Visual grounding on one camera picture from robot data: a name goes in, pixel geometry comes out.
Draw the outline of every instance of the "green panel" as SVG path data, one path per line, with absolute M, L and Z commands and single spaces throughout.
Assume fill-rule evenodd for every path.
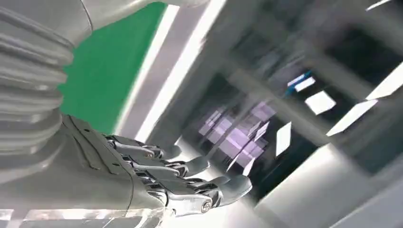
M 111 133 L 166 5 L 153 3 L 98 31 L 75 50 L 61 110 Z

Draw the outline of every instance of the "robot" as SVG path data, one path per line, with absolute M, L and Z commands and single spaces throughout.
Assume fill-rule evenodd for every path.
M 251 189 L 245 176 L 206 181 L 203 157 L 102 135 L 63 115 L 63 66 L 92 31 L 152 0 L 3 0 L 0 5 L 0 228 L 157 227 Z M 200 0 L 164 0 L 193 6 Z

